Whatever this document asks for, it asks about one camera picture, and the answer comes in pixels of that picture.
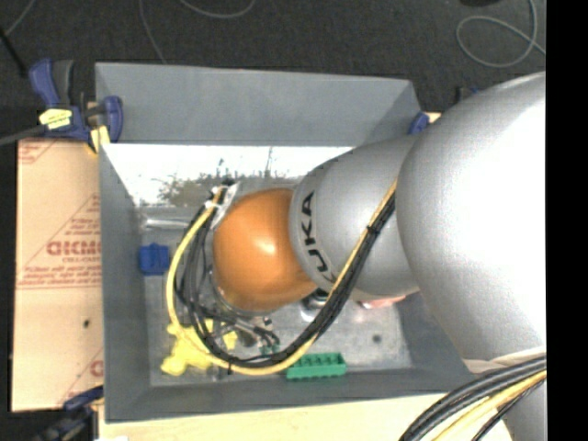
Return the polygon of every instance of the white cable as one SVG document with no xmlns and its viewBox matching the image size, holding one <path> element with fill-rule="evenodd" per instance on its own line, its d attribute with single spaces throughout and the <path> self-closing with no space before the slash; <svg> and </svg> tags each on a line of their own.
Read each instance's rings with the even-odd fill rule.
<svg viewBox="0 0 588 441">
<path fill-rule="evenodd" d="M 539 44 L 537 44 L 537 41 L 536 41 L 536 38 L 537 38 L 537 9 L 535 8 L 535 2 L 533 0 L 528 0 L 528 2 L 529 2 L 530 9 L 531 9 L 531 20 L 532 20 L 532 24 L 533 24 L 532 34 L 530 37 L 527 36 L 520 29 L 517 29 L 514 26 L 509 25 L 508 23 L 506 23 L 500 19 L 497 19 L 497 18 L 486 17 L 486 16 L 467 17 L 459 22 L 458 27 L 456 29 L 456 38 L 458 40 L 458 45 L 461 48 L 461 50 L 464 51 L 465 54 L 468 57 L 470 57 L 474 62 L 477 62 L 481 65 L 484 65 L 485 67 L 491 67 L 491 68 L 495 68 L 495 69 L 504 69 L 507 67 L 512 67 L 513 65 L 517 65 L 518 63 L 522 62 L 533 49 L 537 49 L 543 55 L 547 55 L 545 49 L 543 49 Z M 498 62 L 485 61 L 482 58 L 474 55 L 468 48 L 466 48 L 466 45 L 464 44 L 464 42 L 461 38 L 461 35 L 460 35 L 461 30 L 463 29 L 464 25 L 466 23 L 469 23 L 470 21 L 485 21 L 487 23 L 492 23 L 494 25 L 498 25 L 503 28 L 506 28 L 506 29 L 512 31 L 517 36 L 526 40 L 529 43 L 529 45 L 526 47 L 525 51 L 519 57 L 517 57 L 516 59 L 514 59 L 511 62 L 498 63 Z"/>
<path fill-rule="evenodd" d="M 20 14 L 20 16 L 17 18 L 17 20 L 10 26 L 10 28 L 8 28 L 5 31 L 5 34 L 7 36 L 10 36 L 10 33 L 12 31 L 14 31 L 17 26 L 22 22 L 23 19 L 25 19 L 25 17 L 27 16 L 28 12 L 30 11 L 30 9 L 33 7 L 33 5 L 35 5 L 35 3 L 37 2 L 37 0 L 30 0 L 28 2 L 28 5 L 25 7 L 25 9 L 22 11 L 22 13 Z"/>
<path fill-rule="evenodd" d="M 242 17 L 243 15 L 248 13 L 254 7 L 256 0 L 251 0 L 249 2 L 249 5 L 247 5 L 243 10 L 240 10 L 235 13 L 213 13 L 213 12 L 209 12 L 207 10 L 203 10 L 202 8 L 198 8 L 197 6 L 193 6 L 189 2 L 187 2 L 186 0 L 176 0 L 176 1 L 180 5 L 183 5 L 186 8 L 188 8 L 190 11 L 199 13 L 205 17 L 218 18 L 218 19 L 233 19 L 233 18 L 237 18 L 237 17 Z M 149 24 L 147 23 L 147 19 L 145 18 L 143 0 L 139 0 L 139 16 L 141 18 L 141 22 L 143 24 L 143 27 L 145 28 L 145 32 L 147 33 L 147 37 L 149 38 L 149 41 L 151 42 L 153 49 L 157 53 L 157 57 L 159 57 L 159 60 L 162 63 L 167 64 L 167 60 L 165 59 L 165 57 L 162 53 L 162 50 L 160 49 L 159 45 L 157 44 L 157 41 L 153 37 L 153 34 L 151 32 L 151 28 L 149 27 Z"/>
</svg>

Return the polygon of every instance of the cable bundle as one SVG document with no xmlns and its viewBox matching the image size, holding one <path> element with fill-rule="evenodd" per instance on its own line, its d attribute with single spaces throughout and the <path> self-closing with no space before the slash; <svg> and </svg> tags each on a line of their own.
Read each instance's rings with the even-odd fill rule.
<svg viewBox="0 0 588 441">
<path fill-rule="evenodd" d="M 209 362 L 218 367 L 226 368 L 229 371 L 246 375 L 263 376 L 272 374 L 288 368 L 300 359 L 312 344 L 329 329 L 345 306 L 345 303 L 351 295 L 353 286 L 355 285 L 356 277 L 368 258 L 371 247 L 376 241 L 379 232 L 386 224 L 386 221 L 392 216 L 396 209 L 396 182 L 394 182 L 389 188 L 374 212 L 366 229 L 362 232 L 356 247 L 347 259 L 339 277 L 334 282 L 326 303 L 315 319 L 298 336 L 298 338 L 288 345 L 287 348 L 273 354 L 250 358 L 239 358 L 231 355 L 217 343 L 215 336 L 210 333 L 205 319 L 207 317 L 216 317 L 218 319 L 224 319 L 225 322 L 229 322 L 230 317 L 219 314 L 211 315 L 209 311 L 207 312 L 202 308 L 198 303 L 198 285 L 192 285 L 193 279 L 195 278 L 196 267 L 193 266 L 193 264 L 190 264 L 190 260 L 197 261 L 198 249 L 203 246 L 212 218 L 216 213 L 217 207 L 223 201 L 225 192 L 226 187 L 220 187 L 217 190 L 214 198 L 204 210 L 197 214 L 192 225 L 188 228 L 186 235 L 178 245 L 170 265 L 166 282 L 165 297 L 167 300 L 168 313 L 172 324 L 178 330 L 178 337 L 191 341 L 193 346 L 198 348 L 198 342 L 194 340 L 194 337 L 181 325 L 175 313 L 176 291 L 181 289 L 182 293 L 184 293 L 187 288 L 187 299 L 182 298 L 180 300 L 182 300 L 190 310 L 190 321 L 194 327 L 196 335 L 198 336 L 198 340 L 209 350 L 209 353 L 206 354 Z M 180 285 L 178 286 L 176 284 L 177 269 L 188 246 L 191 246 L 191 249 L 187 258 L 187 271 L 185 271 L 185 275 L 182 277 Z M 271 339 L 272 334 L 266 334 L 265 337 Z"/>
<path fill-rule="evenodd" d="M 448 393 L 421 414 L 399 441 L 423 439 L 449 417 L 467 409 L 455 422 L 433 438 L 434 441 L 447 441 L 453 439 L 452 436 L 457 432 L 497 410 L 472 438 L 472 441 L 479 441 L 517 402 L 538 388 L 546 379 L 546 356 L 493 371 Z"/>
</svg>

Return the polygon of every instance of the yellow cable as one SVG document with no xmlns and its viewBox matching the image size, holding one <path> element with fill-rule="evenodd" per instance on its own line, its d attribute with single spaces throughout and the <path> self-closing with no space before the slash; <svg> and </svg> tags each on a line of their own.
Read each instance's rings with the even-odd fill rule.
<svg viewBox="0 0 588 441">
<path fill-rule="evenodd" d="M 369 221 L 368 227 L 371 227 L 375 223 L 376 219 L 378 218 L 378 215 L 381 213 L 381 211 L 386 206 L 386 203 L 390 200 L 390 198 L 392 197 L 392 195 L 396 191 L 396 184 L 397 184 L 397 182 L 396 182 L 396 180 L 394 180 L 394 183 L 392 183 L 392 185 L 390 186 L 390 188 L 386 192 L 386 195 L 378 204 L 378 207 L 376 208 L 374 214 L 372 215 L 372 217 Z M 312 346 L 312 344 L 314 343 L 314 341 L 317 338 L 317 335 L 314 335 L 313 337 L 311 337 L 308 342 L 301 345 L 298 350 L 296 350 L 294 353 L 292 353 L 284 361 L 282 361 L 280 363 L 276 363 L 273 366 L 269 366 L 269 367 L 242 367 L 242 366 L 239 366 L 238 364 L 230 364 L 228 361 L 225 361 L 224 359 L 216 357 L 216 356 L 212 355 L 211 353 L 208 353 L 208 352 L 200 349 L 198 347 L 198 342 L 200 342 L 198 336 L 186 331 L 186 329 L 182 326 L 179 319 L 177 318 L 177 314 L 175 313 L 175 295 L 174 295 L 175 273 L 177 272 L 177 268 L 178 268 L 179 263 L 182 259 L 182 256 L 184 255 L 184 252 L 186 251 L 189 244 L 192 242 L 193 237 L 196 235 L 196 233 L 202 227 L 202 225 L 204 225 L 204 223 L 209 219 L 210 215 L 212 214 L 214 209 L 217 207 L 217 204 L 219 203 L 219 201 L 221 199 L 221 193 L 222 193 L 222 189 L 220 189 L 219 192 L 214 196 L 214 198 L 212 200 L 212 205 L 210 207 L 206 208 L 204 210 L 204 212 L 197 218 L 197 220 L 194 222 L 194 224 L 192 224 L 192 226 L 188 229 L 186 235 L 184 235 L 184 238 L 182 239 L 180 244 L 177 246 L 174 257 L 172 258 L 172 262 L 169 266 L 169 271 L 167 273 L 167 280 L 165 283 L 165 298 L 167 301 L 167 312 L 169 314 L 169 318 L 170 318 L 171 323 L 177 328 L 176 336 L 178 338 L 183 338 L 184 340 L 191 342 L 193 344 L 193 346 L 195 347 L 195 349 L 197 349 L 199 352 L 201 352 L 203 355 L 205 355 L 211 364 L 214 364 L 220 368 L 230 369 L 233 372 L 236 372 L 239 374 L 244 374 L 247 376 L 266 376 L 269 374 L 274 374 L 276 372 L 279 372 L 281 370 L 289 368 L 296 361 L 298 361 L 308 351 L 308 349 Z M 366 240 L 367 237 L 368 237 L 368 228 L 366 228 L 361 233 L 355 248 L 353 249 L 353 251 L 351 252 L 349 257 L 347 258 L 347 261 L 345 262 L 345 265 L 344 265 L 343 269 L 341 270 L 339 277 L 334 282 L 333 287 L 331 288 L 331 292 L 329 292 L 329 296 L 328 296 L 327 300 L 331 298 L 334 291 L 339 287 L 339 285 L 343 281 L 343 278 L 346 275 L 346 273 L 348 272 L 349 267 L 351 266 L 353 260 L 356 258 L 356 255 L 359 251 L 361 244 Z"/>
<path fill-rule="evenodd" d="M 468 412 L 464 413 L 461 417 L 459 417 L 453 424 L 448 426 L 445 430 L 443 430 L 439 435 L 437 435 L 433 441 L 443 441 L 445 439 L 455 439 L 455 435 L 462 430 L 467 429 L 472 424 L 476 423 L 480 420 L 481 417 L 490 413 L 492 410 L 495 410 L 509 401 L 515 399 L 520 394 L 522 394 L 525 390 L 530 389 L 535 384 L 539 383 L 541 380 L 548 376 L 548 372 L 546 370 L 540 371 L 533 376 L 528 377 L 527 379 L 518 382 L 511 387 L 508 387 L 496 395 L 493 395 L 487 398 L 482 403 L 476 405 L 474 408 L 469 410 Z"/>
</svg>

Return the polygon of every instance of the black floor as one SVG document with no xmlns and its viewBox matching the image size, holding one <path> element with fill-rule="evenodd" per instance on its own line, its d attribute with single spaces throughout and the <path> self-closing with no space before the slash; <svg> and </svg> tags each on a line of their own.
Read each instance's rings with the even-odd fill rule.
<svg viewBox="0 0 588 441">
<path fill-rule="evenodd" d="M 218 13 L 239 12 L 252 0 L 187 0 Z M 537 43 L 546 46 L 546 0 L 533 0 Z M 0 0 L 0 26 L 24 64 L 43 57 L 74 59 L 73 91 L 93 95 L 95 61 L 135 61 L 261 68 L 330 74 L 370 74 L 413 81 L 424 110 L 444 111 L 459 87 L 483 89 L 545 70 L 531 50 L 519 63 L 497 68 L 474 62 L 458 46 L 466 17 L 504 20 L 527 35 L 528 0 L 254 0 L 244 15 L 207 17 L 176 0 Z M 489 22 L 469 22 L 464 43 L 491 63 L 514 61 L 528 42 Z M 0 44 L 0 135 L 34 125 L 40 101 Z M 0 147 L 0 439 L 29 440 L 58 413 L 7 414 L 14 296 L 15 150 Z"/>
</svg>

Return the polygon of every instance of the cardboard sheet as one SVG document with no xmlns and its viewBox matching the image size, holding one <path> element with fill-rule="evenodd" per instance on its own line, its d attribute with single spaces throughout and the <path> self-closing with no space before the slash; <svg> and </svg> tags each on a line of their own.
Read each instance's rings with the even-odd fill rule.
<svg viewBox="0 0 588 441">
<path fill-rule="evenodd" d="M 97 156 L 26 140 L 17 170 L 12 410 L 59 408 L 103 380 Z"/>
</svg>

